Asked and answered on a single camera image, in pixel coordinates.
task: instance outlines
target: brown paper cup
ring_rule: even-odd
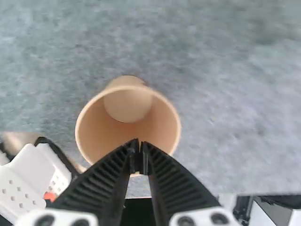
[[[75,126],[77,146],[90,164],[133,138],[171,155],[180,133],[180,118],[173,105],[141,79],[128,75],[112,80],[92,98]]]

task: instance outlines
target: screw hole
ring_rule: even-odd
[[[229,223],[228,218],[221,214],[221,213],[215,213],[211,216],[211,220],[216,225],[227,225]]]
[[[195,226],[195,224],[192,218],[184,216],[178,219],[178,226]]]
[[[55,218],[51,215],[42,216],[37,222],[34,224],[35,226],[52,226]]]
[[[89,226],[89,222],[85,219],[75,221],[71,226]]]

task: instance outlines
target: gray carpet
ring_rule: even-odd
[[[84,163],[76,118],[136,74],[182,120],[175,158],[215,194],[301,191],[301,1],[0,1],[0,129]],[[129,196],[148,195],[131,180]]]

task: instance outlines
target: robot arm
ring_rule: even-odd
[[[130,174],[148,176],[157,226],[238,226],[232,213],[181,164],[137,139],[79,175],[51,204],[16,226],[119,226]]]

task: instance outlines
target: cup rim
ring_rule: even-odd
[[[171,112],[173,113],[173,115],[175,117],[175,120],[176,120],[176,124],[177,124],[177,131],[176,131],[174,145],[173,145],[169,155],[174,154],[174,152],[176,150],[176,147],[179,144],[180,136],[181,136],[181,128],[182,128],[181,121],[180,121],[180,116],[179,116],[178,112],[176,111],[175,107],[172,105],[172,103],[164,95],[162,95],[160,92],[158,92],[156,90],[153,90],[153,89],[151,89],[147,86],[119,85],[119,86],[112,87],[112,88],[105,88],[103,91],[101,91],[96,96],[94,96],[92,99],[90,99],[90,101],[88,101],[88,103],[84,106],[84,108],[79,113],[79,116],[78,116],[78,118],[76,120],[76,124],[75,124],[75,141],[76,141],[77,147],[78,147],[79,152],[81,153],[81,155],[91,165],[93,165],[94,163],[92,163],[90,158],[83,152],[83,149],[82,149],[82,146],[81,146],[81,143],[80,143],[79,125],[80,125],[85,113],[87,112],[87,110],[93,104],[95,104],[98,100],[100,100],[101,98],[103,98],[104,96],[106,96],[110,93],[114,93],[114,92],[118,92],[118,91],[124,91],[124,90],[135,90],[135,91],[137,90],[137,91],[149,92],[149,94],[154,95],[155,97],[157,97],[158,99],[163,101],[168,106],[168,108],[171,110]]]

